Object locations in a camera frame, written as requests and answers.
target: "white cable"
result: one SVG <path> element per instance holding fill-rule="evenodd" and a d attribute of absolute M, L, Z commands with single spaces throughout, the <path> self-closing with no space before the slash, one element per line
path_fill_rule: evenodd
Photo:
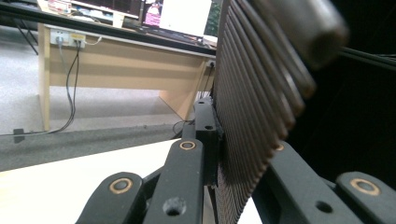
<path fill-rule="evenodd" d="M 102 36 L 99 36 L 99 38 L 98 38 L 98 40 L 95 42 L 95 43 L 88 43 L 87 41 L 85 41 L 84 40 L 84 43 L 86 44 L 86 45 L 97 45 L 97 44 L 99 44 L 99 42 L 102 40 Z"/>
<path fill-rule="evenodd" d="M 61 37 L 56 37 L 56 42 L 58 43 L 59 52 L 61 54 L 62 65 L 64 66 L 64 72 L 67 74 L 66 62 L 64 61 L 64 53 L 62 52 L 62 44 L 64 43 L 64 39 Z"/>

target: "gray floor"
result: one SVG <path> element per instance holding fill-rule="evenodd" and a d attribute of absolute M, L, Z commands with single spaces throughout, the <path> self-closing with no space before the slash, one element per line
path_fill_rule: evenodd
<path fill-rule="evenodd" d="M 0 134 L 43 131 L 37 60 L 17 29 L 0 26 Z M 18 144 L 0 137 L 0 171 L 167 140 L 180 121 L 158 91 L 78 88 L 76 104 L 75 121 L 64 133 Z M 52 130 L 68 120 L 65 87 L 50 88 L 50 114 Z"/>

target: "monitor screen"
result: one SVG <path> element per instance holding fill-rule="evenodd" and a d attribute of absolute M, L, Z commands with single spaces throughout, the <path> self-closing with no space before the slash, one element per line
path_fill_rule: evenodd
<path fill-rule="evenodd" d="M 143 24 L 203 36 L 211 0 L 146 0 Z"/>
<path fill-rule="evenodd" d="M 72 4 L 83 3 L 86 5 L 91 5 L 99 7 L 99 9 L 109 9 L 118 11 L 121 13 L 139 16 L 140 6 L 142 4 L 141 0 L 77 0 L 72 1 Z"/>

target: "ribbed black plate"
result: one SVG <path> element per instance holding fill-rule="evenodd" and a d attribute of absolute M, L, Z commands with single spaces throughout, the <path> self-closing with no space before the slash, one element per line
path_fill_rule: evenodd
<path fill-rule="evenodd" d="M 225 142 L 216 200 L 219 223 L 235 223 L 315 83 L 270 16 L 244 0 L 222 10 L 214 107 Z"/>

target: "keyboard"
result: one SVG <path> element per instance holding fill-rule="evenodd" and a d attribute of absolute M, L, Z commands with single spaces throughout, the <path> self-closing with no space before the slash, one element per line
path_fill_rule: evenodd
<path fill-rule="evenodd" d="M 173 39 L 173 40 L 188 43 L 188 44 L 196 44 L 197 43 L 197 41 L 191 40 L 191 39 L 184 37 L 182 35 L 172 34 L 172 33 L 168 33 L 168 32 L 161 31 L 161 30 L 147 29 L 147 32 L 148 32 L 148 34 L 151 34 L 151 35 L 157 35 L 160 37 L 165 37 L 165 38 Z"/>

